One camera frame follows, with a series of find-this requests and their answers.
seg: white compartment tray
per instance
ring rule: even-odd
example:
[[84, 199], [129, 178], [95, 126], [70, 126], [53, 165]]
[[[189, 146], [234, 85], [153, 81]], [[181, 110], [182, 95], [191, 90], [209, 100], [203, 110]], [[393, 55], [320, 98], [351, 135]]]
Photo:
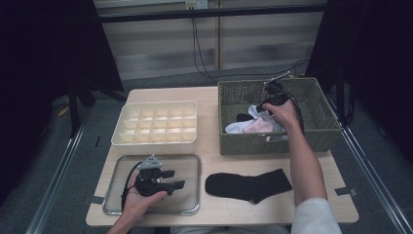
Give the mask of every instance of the white compartment tray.
[[126, 104], [112, 144], [125, 155], [193, 153], [197, 108], [194, 101]]

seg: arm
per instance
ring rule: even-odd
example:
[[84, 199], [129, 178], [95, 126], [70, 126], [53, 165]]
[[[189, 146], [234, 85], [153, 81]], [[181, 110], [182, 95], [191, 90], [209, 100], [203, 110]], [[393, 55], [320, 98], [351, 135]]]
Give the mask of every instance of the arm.
[[165, 191], [158, 192], [150, 197], [141, 196], [133, 186], [136, 175], [131, 179], [129, 187], [132, 187], [127, 196], [122, 215], [118, 218], [108, 234], [127, 233], [143, 217], [148, 208], [165, 198], [168, 194]]
[[291, 100], [281, 106], [266, 103], [263, 107], [274, 113], [273, 118], [282, 124], [288, 133], [295, 206], [309, 198], [327, 199], [319, 159], [301, 132]]

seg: gray carpet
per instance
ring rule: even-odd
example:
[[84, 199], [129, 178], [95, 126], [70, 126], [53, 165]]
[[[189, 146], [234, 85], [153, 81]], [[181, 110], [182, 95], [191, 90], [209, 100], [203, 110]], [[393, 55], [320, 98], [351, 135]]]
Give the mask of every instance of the gray carpet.
[[[210, 74], [272, 73], [288, 68], [288, 65], [256, 67], [215, 71]], [[269, 75], [231, 76], [218, 80], [251, 79], [251, 77], [266, 79]], [[198, 73], [124, 82], [125, 96], [132, 89], [213, 85], [215, 85], [214, 82]], [[94, 95], [96, 104], [58, 191], [43, 233], [104, 233], [108, 230], [108, 227], [89, 227], [86, 224], [85, 218], [89, 204], [85, 198], [94, 194], [123, 103], [100, 93], [94, 93]], [[81, 116], [85, 108], [80, 106]], [[58, 111], [59, 109], [56, 109], [53, 113], [38, 156], [31, 164], [32, 167], [0, 208], [0, 233], [24, 233], [48, 188], [70, 135], [69, 115], [56, 117]], [[382, 180], [388, 185], [400, 206], [411, 219], [413, 210], [410, 201], [413, 191], [409, 188], [413, 181], [413, 166], [406, 162], [390, 139], [380, 135], [377, 124], [358, 102], [351, 128]], [[359, 220], [352, 224], [341, 224], [343, 233], [397, 233], [349, 146], [342, 138], [332, 148], [332, 153], [347, 186], [355, 188], [359, 193], [354, 197]], [[153, 233], [154, 228], [136, 228], [133, 232]]]

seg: hand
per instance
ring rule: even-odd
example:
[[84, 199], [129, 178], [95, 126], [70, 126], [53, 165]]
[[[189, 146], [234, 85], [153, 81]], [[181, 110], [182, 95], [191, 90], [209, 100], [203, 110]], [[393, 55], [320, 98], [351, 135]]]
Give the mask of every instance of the hand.
[[143, 217], [148, 208], [168, 196], [166, 191], [155, 193], [150, 197], [143, 197], [134, 187], [137, 175], [133, 175], [122, 215], [108, 233], [127, 233]]
[[297, 112], [291, 100], [288, 100], [283, 105], [265, 103], [263, 107], [264, 109], [273, 112], [271, 117], [285, 128], [288, 128], [290, 125], [299, 124]]

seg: person's right hand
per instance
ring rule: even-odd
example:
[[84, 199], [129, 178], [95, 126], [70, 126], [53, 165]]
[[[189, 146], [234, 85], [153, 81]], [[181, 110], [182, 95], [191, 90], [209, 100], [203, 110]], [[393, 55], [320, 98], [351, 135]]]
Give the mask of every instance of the person's right hand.
[[291, 124], [298, 124], [297, 112], [291, 100], [288, 100], [283, 105], [265, 103], [263, 107], [264, 109], [273, 112], [271, 117], [283, 127], [287, 127]]

